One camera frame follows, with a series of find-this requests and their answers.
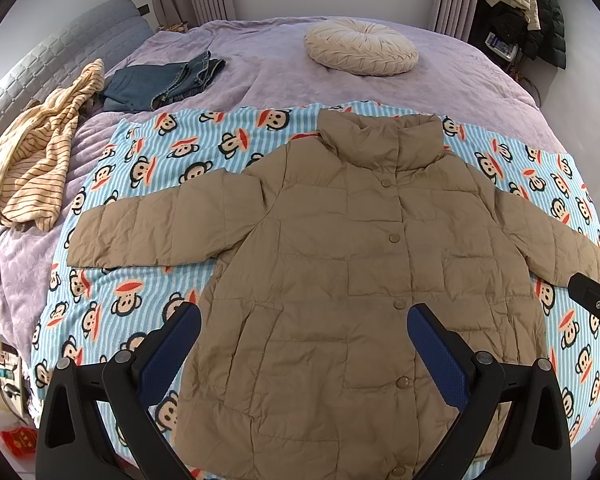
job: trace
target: beige pleated pillow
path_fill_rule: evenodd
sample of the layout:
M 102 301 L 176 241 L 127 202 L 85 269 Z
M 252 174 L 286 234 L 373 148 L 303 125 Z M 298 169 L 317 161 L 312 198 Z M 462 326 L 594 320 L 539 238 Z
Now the beige pleated pillow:
M 318 63 L 357 75 L 395 75 L 418 62 L 415 45 L 396 30 L 351 18 L 316 23 L 304 46 Z

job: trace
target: gray quilted headboard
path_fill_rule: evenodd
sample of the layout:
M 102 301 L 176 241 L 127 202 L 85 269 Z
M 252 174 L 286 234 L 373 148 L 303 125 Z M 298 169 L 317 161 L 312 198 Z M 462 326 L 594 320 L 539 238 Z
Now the gray quilted headboard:
M 67 86 L 82 67 L 102 58 L 105 70 L 153 35 L 131 0 L 109 0 L 40 43 L 0 81 L 0 136 L 31 99 Z

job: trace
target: lavender fleece blanket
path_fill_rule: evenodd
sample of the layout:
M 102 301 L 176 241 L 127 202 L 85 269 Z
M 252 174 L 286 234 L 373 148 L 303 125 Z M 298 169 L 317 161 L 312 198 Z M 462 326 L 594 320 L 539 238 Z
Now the lavender fleece blanket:
M 532 97 L 474 47 L 448 36 L 395 23 L 420 54 L 410 72 L 391 77 L 356 76 L 325 68 L 308 57 L 307 28 L 325 18 L 275 18 L 261 22 L 211 22 L 188 34 L 158 32 L 110 70 L 133 64 L 188 61 L 204 50 L 226 60 L 224 71 L 202 94 L 157 112 L 99 113 L 75 134 L 62 215 L 48 233 L 0 227 L 0 329 L 29 361 L 33 329 L 46 302 L 49 271 L 62 222 L 73 197 L 122 118 L 146 121 L 181 108 L 229 111 L 240 106 L 328 106 L 355 100 L 449 115 L 519 139 L 529 146 L 564 152 Z

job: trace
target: jacket collar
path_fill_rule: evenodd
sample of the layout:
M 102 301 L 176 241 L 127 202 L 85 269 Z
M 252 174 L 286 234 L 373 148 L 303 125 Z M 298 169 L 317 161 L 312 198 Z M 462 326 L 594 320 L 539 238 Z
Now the jacket collar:
M 443 155 L 437 116 L 368 117 L 323 109 L 318 131 L 340 160 L 373 171 L 426 168 Z

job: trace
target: silver bolt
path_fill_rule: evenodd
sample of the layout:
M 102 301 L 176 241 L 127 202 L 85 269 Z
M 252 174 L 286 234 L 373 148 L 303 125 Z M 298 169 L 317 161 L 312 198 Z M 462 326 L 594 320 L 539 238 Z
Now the silver bolt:
M 120 352 L 115 354 L 113 358 L 117 363 L 126 363 L 127 361 L 129 361 L 129 359 L 131 359 L 131 352 L 129 350 L 121 350 Z
M 493 356 L 489 352 L 478 352 L 478 355 L 475 358 L 483 365 L 490 365 L 493 363 Z
M 548 372 L 549 370 L 551 370 L 551 368 L 553 368 L 551 366 L 551 361 L 549 361 L 549 359 L 538 359 L 538 366 L 540 367 L 541 370 L 544 370 L 545 372 Z
M 71 364 L 71 361 L 68 357 L 61 357 L 56 363 L 56 368 L 58 368 L 58 370 L 64 370 L 69 367 L 69 364 Z

